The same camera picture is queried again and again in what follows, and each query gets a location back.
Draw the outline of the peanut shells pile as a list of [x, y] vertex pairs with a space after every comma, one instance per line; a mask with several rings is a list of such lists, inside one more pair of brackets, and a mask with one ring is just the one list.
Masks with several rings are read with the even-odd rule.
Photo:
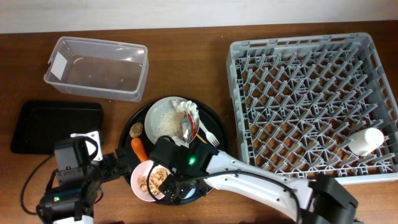
[[[149, 177], [149, 190], [152, 193], [152, 195], [156, 196], [160, 194], [159, 187], [160, 185], [166, 180], [168, 177], [169, 172], [165, 168], [158, 168], [154, 173], [150, 174]], [[147, 176], [146, 175], [140, 175], [137, 180], [137, 184], [139, 188], [146, 194], [148, 193], [147, 189]]]

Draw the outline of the pink bowl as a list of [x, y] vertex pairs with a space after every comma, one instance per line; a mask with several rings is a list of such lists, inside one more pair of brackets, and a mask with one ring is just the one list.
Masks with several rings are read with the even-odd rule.
[[[135, 193], [135, 195], [136, 195], [137, 197], [139, 197], [141, 200], [146, 201], [146, 202], [155, 202], [155, 200], [150, 196], [150, 194], [144, 193], [144, 192], [139, 188], [139, 186], [138, 186], [138, 184], [137, 184], [137, 180], [138, 180], [138, 177], [139, 177], [140, 175], [150, 176], [150, 174], [151, 174], [151, 173], [154, 173], [154, 172], [156, 171], [156, 169], [158, 169], [158, 168], [165, 168], [165, 167], [163, 167], [163, 166], [161, 166], [161, 165], [158, 165], [158, 166], [154, 167], [154, 168], [152, 169], [151, 172], [149, 172], [153, 165], [154, 165], [154, 162], [153, 162], [153, 161], [141, 162], [141, 163], [133, 170], [132, 175], [131, 175], [131, 181], [130, 181], [130, 183], [131, 183], [131, 188], [132, 188], [133, 192]], [[158, 195], [156, 195], [156, 196], [154, 196], [154, 197], [155, 197], [156, 199], [159, 200], [159, 199], [162, 199], [162, 198], [164, 197], [164, 195], [163, 195], [162, 193], [160, 193], [160, 194], [158, 194]]]

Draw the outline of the orange carrot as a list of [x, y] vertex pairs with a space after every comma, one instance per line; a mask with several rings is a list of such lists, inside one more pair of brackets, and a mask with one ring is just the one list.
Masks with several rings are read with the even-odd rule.
[[146, 154], [146, 151], [144, 149], [144, 145], [139, 138], [133, 138], [131, 140], [131, 147], [141, 162], [145, 162], [145, 161], [149, 160], [149, 158]]

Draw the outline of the red foil snack wrapper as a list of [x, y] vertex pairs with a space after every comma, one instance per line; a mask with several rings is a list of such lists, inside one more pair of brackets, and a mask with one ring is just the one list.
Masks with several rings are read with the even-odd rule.
[[184, 114], [180, 122], [180, 130], [184, 142], [191, 143], [196, 138], [198, 133], [197, 124], [189, 113]]

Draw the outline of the white tissue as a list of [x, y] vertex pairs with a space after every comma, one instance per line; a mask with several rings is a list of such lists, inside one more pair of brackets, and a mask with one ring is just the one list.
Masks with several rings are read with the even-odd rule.
[[199, 111], [196, 103], [190, 100], [172, 100], [172, 105], [177, 112], [190, 114], [194, 122], [197, 122], [199, 120]]

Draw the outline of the white cup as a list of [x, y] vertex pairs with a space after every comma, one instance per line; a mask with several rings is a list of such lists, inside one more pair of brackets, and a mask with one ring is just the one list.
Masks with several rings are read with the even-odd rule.
[[382, 131], [377, 128], [366, 128], [353, 133], [348, 144], [350, 151], [357, 156], [367, 156], [384, 142]]

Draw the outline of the light blue cup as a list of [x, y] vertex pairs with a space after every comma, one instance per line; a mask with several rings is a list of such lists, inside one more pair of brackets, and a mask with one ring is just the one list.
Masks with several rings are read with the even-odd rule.
[[180, 190], [178, 197], [180, 199], [188, 199], [190, 198], [196, 191], [196, 188], [184, 187]]

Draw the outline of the white paper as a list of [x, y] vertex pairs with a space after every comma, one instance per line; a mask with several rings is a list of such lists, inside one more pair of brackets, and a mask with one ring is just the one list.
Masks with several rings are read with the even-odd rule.
[[189, 143], [187, 143], [187, 142], [181, 140], [180, 138], [178, 138], [178, 137], [176, 137], [176, 136], [173, 136], [173, 137], [172, 137], [172, 140], [174, 141], [174, 143], [175, 143], [177, 146], [184, 146], [184, 147], [186, 147], [186, 148], [189, 148]]

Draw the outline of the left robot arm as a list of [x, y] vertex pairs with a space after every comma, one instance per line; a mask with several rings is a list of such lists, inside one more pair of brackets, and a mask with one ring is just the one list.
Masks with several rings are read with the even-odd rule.
[[126, 153], [117, 149], [98, 159], [100, 142], [90, 135], [55, 143], [58, 168], [52, 172], [45, 194], [36, 206], [43, 223], [93, 223], [94, 204], [101, 185], [128, 175]]

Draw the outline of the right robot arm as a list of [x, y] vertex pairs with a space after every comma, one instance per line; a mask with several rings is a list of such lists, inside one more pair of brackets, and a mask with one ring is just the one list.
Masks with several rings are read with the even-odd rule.
[[315, 180], [284, 177], [245, 164], [200, 141], [185, 147], [159, 138], [149, 158], [175, 177], [163, 189], [171, 202], [184, 187], [208, 186], [261, 202], [296, 223], [355, 221], [358, 201], [329, 175], [320, 174]]

